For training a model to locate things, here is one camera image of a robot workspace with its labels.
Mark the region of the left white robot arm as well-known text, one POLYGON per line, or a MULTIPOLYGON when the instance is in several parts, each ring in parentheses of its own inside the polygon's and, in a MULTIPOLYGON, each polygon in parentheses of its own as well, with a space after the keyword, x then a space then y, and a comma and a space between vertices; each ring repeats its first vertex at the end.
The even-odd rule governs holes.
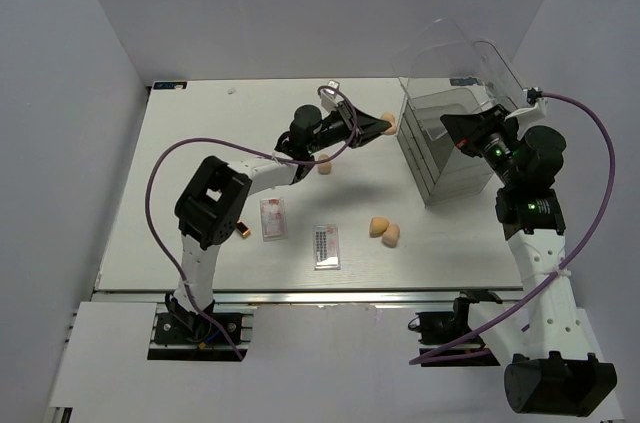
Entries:
POLYGON ((276 155, 227 163, 207 157, 187 184, 175 207, 181 233, 181 282, 174 298, 185 310, 177 330, 199 342, 211 330, 204 311, 214 301, 213 276, 221 245, 240 220, 248 197, 302 181, 316 162, 314 155, 336 144, 364 146, 391 128, 391 123, 340 102, 327 116, 318 107, 299 107, 275 147, 276 155))

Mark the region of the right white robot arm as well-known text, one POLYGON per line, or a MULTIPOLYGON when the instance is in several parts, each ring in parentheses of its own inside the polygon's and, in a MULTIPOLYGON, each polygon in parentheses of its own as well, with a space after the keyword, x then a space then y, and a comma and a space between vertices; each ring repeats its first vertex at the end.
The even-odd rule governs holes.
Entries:
POLYGON ((563 265, 566 225, 553 184, 564 163, 564 137, 542 125, 521 132, 501 106, 440 120, 455 146, 483 158, 503 184, 496 216, 526 292, 529 324, 523 330, 506 317, 491 326, 499 304, 479 300, 453 314, 453 333, 466 342, 481 337, 504 369, 514 412, 591 415, 615 388, 617 374, 587 339, 563 265))

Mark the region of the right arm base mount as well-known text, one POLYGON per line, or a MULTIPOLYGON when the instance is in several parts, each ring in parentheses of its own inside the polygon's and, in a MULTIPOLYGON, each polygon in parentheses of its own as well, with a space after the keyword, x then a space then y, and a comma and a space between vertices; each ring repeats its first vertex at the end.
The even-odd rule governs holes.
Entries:
MULTIPOLYGON (((419 335, 419 353, 441 346, 463 336, 470 331, 468 326, 469 308, 472 304, 503 304, 503 300, 489 290, 464 290, 454 299, 448 311, 423 311, 409 321, 409 331, 419 335)), ((480 336, 446 350, 422 363, 422 367, 498 367, 499 362, 487 349, 480 336)))

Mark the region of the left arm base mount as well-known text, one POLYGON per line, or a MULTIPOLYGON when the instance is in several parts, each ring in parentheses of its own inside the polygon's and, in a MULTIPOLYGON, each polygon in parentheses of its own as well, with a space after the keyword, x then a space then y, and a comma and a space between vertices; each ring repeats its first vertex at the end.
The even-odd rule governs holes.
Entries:
POLYGON ((246 356, 253 330, 251 313, 213 312, 213 305, 205 313, 220 327, 182 308, 176 298, 167 293, 164 308, 157 308, 147 359, 150 361, 240 362, 246 356))

